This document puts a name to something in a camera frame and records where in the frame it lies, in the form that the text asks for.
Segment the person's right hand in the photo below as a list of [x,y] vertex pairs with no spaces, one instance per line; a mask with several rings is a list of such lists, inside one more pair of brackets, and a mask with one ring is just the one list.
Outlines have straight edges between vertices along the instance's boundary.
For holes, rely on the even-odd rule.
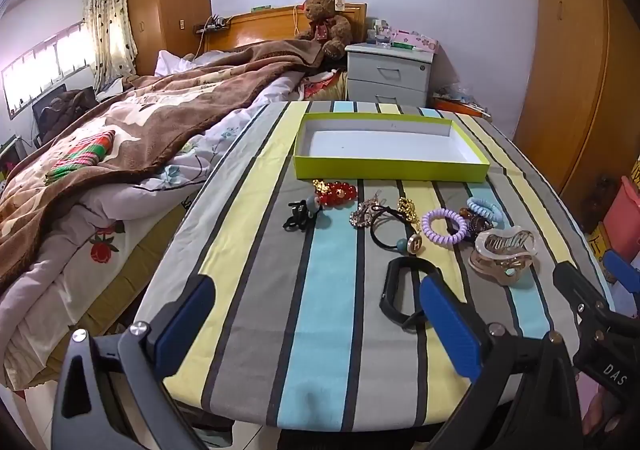
[[582,418],[582,433],[591,435],[601,427],[605,433],[612,432],[620,422],[620,400],[604,387],[599,386]]

